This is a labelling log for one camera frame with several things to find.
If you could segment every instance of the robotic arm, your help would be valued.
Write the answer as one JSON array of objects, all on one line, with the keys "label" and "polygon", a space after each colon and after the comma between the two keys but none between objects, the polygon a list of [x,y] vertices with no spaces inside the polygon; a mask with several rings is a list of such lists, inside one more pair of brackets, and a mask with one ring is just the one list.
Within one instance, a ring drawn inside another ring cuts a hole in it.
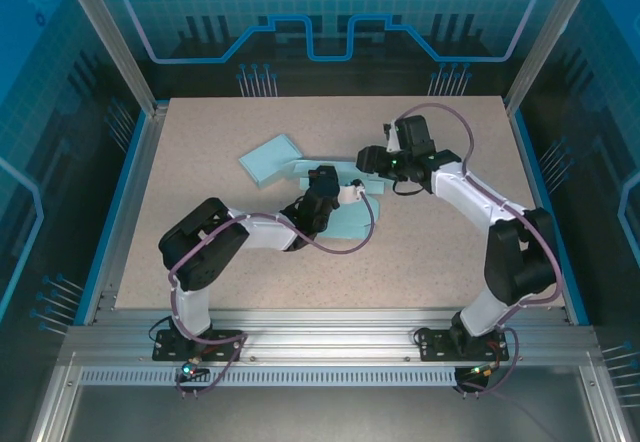
[{"label": "robotic arm", "polygon": [[[277,214],[277,218],[315,239],[327,229],[333,210],[358,202],[362,194],[361,181],[341,187],[335,167],[319,166],[309,171],[309,188],[304,195]],[[205,200],[160,240],[158,247],[164,266],[171,269],[213,230],[241,215],[238,210],[228,209],[220,199]],[[186,339],[202,334],[206,338],[205,332],[211,326],[209,286],[239,250],[266,248],[293,252],[306,245],[293,230],[273,220],[251,217],[232,224],[178,270],[177,317],[187,333],[183,333],[179,324],[175,329]]]},{"label": "robotic arm", "polygon": [[553,221],[544,209],[526,210],[509,202],[482,182],[477,184],[496,203],[469,182],[460,157],[437,151],[422,116],[407,117],[384,126],[387,147],[370,146],[358,153],[357,167],[394,181],[412,181],[446,200],[487,238],[484,267],[486,287],[458,312],[449,331],[458,354],[464,357],[479,339],[501,325],[528,297],[555,282],[553,268],[540,244],[505,204],[522,214],[557,254]]},{"label": "robotic arm", "polygon": [[[521,214],[557,254],[552,218],[544,209],[527,210],[507,201],[475,177],[471,179],[460,157],[450,150],[436,150],[422,116],[396,120],[385,125],[384,130],[387,146],[362,149],[358,153],[358,169],[393,181],[420,184],[428,193],[456,207],[487,238],[486,287],[469,306],[455,314],[446,337],[458,358],[473,358],[478,351],[485,351],[487,338],[495,337],[496,327],[519,305],[556,282],[543,248],[505,205]],[[361,200],[364,186],[356,180],[348,187],[340,187],[332,166],[309,171],[309,180],[305,194],[277,217],[314,239],[326,230],[333,210]],[[241,215],[219,199],[203,202],[160,241],[165,267],[172,269],[208,234]],[[303,238],[277,221],[252,217],[231,224],[178,269],[173,317],[174,322],[179,318],[182,324],[174,324],[174,331],[185,341],[193,336],[209,339],[209,286],[238,250],[271,248],[291,252],[305,245]]]}]

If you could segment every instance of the glass panel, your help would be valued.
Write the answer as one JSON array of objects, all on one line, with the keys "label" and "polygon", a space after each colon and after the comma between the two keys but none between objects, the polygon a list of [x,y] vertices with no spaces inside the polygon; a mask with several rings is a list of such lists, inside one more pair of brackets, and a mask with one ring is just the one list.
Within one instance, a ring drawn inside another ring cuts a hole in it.
[{"label": "glass panel", "polygon": [[639,12],[640,0],[582,0],[522,105],[605,347],[640,344]]},{"label": "glass panel", "polygon": [[165,98],[503,94],[555,0],[106,1]]},{"label": "glass panel", "polygon": [[139,109],[76,0],[0,7],[0,426],[25,440]]}]

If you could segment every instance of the speckled beige tabletop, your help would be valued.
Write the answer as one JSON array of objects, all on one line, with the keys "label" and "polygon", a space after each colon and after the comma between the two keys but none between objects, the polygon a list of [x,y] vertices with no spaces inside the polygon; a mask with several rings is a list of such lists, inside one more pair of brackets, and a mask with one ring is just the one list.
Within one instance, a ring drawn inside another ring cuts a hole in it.
[{"label": "speckled beige tabletop", "polygon": [[[286,134],[309,158],[351,158],[385,145],[382,124],[421,102],[449,104],[476,137],[470,169],[511,200],[531,192],[499,97],[301,97],[172,99],[118,293],[118,308],[168,308],[162,235],[208,197],[243,211],[274,212],[302,194],[297,180],[259,190],[238,158]],[[438,149],[461,156],[467,137],[450,114],[422,112]],[[376,196],[380,219],[353,255],[306,247],[240,251],[214,282],[212,308],[458,307],[484,285],[484,237],[426,193]],[[358,241],[319,238],[346,249]]]}]

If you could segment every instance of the light blue rectangular block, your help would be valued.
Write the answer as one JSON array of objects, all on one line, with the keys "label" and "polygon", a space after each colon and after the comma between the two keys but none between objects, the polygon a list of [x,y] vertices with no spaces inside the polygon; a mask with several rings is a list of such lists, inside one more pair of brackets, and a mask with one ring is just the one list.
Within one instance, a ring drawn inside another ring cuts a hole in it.
[{"label": "light blue rectangular block", "polygon": [[302,153],[282,134],[240,157],[239,160],[256,185],[263,189],[282,178],[283,170],[290,168],[288,164],[300,158]]}]

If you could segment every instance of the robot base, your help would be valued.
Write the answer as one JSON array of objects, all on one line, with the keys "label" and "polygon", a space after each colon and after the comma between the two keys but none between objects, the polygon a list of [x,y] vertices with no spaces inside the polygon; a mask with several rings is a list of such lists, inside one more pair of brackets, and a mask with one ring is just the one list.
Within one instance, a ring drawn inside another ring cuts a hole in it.
[{"label": "robot base", "polygon": [[464,357],[458,353],[449,330],[418,329],[413,334],[413,340],[420,348],[422,362],[495,362],[496,354],[489,347],[490,342],[500,347],[500,361],[509,360],[505,336],[496,331],[474,338],[473,343],[466,346]]},{"label": "robot base", "polygon": [[[207,329],[200,337],[208,340],[227,339],[242,334],[240,330]],[[234,344],[203,345],[184,337],[171,322],[171,328],[159,330],[151,358],[158,362],[184,362],[200,357],[203,362],[228,362],[235,351]]]}]

